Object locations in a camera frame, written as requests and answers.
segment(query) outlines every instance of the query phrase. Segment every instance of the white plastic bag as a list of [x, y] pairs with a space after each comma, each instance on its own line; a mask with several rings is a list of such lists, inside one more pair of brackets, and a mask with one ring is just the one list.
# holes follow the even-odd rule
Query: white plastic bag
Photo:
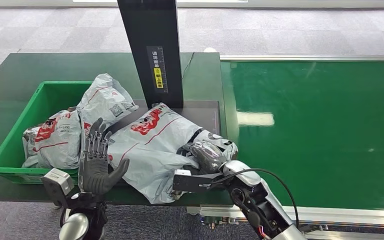
[[25, 130], [22, 134], [21, 141], [24, 148], [25, 162], [22, 168], [36, 168], [38, 164], [38, 153], [35, 148], [35, 139], [41, 127], [31, 127]]
[[89, 134], [90, 127], [98, 118], [102, 118], [108, 128], [138, 107], [129, 93], [108, 73], [96, 76], [77, 105], [85, 135]]
[[81, 131], [77, 111], [62, 110], [51, 116], [35, 138], [38, 168], [78, 168]]
[[151, 204], [171, 203], [175, 201], [171, 197], [175, 170], [183, 166], [199, 167], [192, 156], [176, 152], [188, 142], [202, 140], [220, 146], [228, 160], [237, 152], [231, 141], [203, 130], [160, 103], [111, 136], [109, 164], [116, 168], [121, 159], [130, 159], [123, 179]]

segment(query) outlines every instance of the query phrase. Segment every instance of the green workbench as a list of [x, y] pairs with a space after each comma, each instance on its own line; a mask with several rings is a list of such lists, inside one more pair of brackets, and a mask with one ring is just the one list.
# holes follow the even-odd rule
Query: green workbench
[[[191, 54], [181, 59], [185, 66]], [[143, 99], [128, 53], [10, 54], [0, 66], [0, 144], [40, 82], [91, 81], [99, 73]], [[226, 58], [220, 73], [218, 54], [196, 53], [185, 71], [184, 95], [218, 100], [221, 132], [238, 145], [238, 158], [278, 174], [299, 206], [384, 209], [384, 60]], [[266, 179], [290, 205], [282, 186]], [[148, 204], [131, 187], [113, 189], [107, 198]], [[47, 200], [41, 185], [0, 177], [0, 201]], [[172, 205], [231, 201], [214, 191], [186, 194]]]
[[[181, 55], [183, 68], [186, 68], [191, 58], [191, 53]], [[226, 135], [220, 55], [195, 53], [187, 69], [182, 72], [184, 98], [217, 100], [220, 107], [221, 133]], [[133, 99], [145, 99], [131, 53], [10, 54], [0, 65], [0, 145], [41, 82], [93, 81], [101, 73], [108, 73], [118, 80]], [[149, 205], [148, 200], [130, 186], [115, 187], [107, 193], [106, 198], [112, 204]], [[0, 176], [0, 201], [50, 200], [43, 185], [14, 184]], [[206, 194], [186, 194], [171, 205], [200, 204], [231, 205], [232, 202], [227, 192], [214, 191]]]

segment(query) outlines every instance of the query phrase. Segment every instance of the black vertical post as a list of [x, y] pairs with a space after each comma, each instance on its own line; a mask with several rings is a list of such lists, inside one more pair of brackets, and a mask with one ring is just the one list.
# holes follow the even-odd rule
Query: black vertical post
[[176, 0], [117, 0], [148, 108], [183, 108]]

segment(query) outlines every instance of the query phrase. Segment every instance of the green bin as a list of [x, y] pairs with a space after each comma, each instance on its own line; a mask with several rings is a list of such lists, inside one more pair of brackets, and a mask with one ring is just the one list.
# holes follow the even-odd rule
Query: green bin
[[[0, 145], [0, 176], [16, 184], [41, 184], [49, 168], [21, 168], [25, 161], [22, 136], [50, 116], [77, 106], [91, 81], [44, 81], [34, 92], [17, 122]], [[77, 169], [63, 170], [77, 182]]]

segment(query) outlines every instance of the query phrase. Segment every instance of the white wall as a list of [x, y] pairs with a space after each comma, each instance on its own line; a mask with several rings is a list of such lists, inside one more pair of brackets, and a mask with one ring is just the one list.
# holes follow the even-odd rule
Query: white wall
[[[117, 7], [117, 0], [0, 0], [0, 7]], [[384, 0], [177, 0], [182, 7], [384, 8]]]

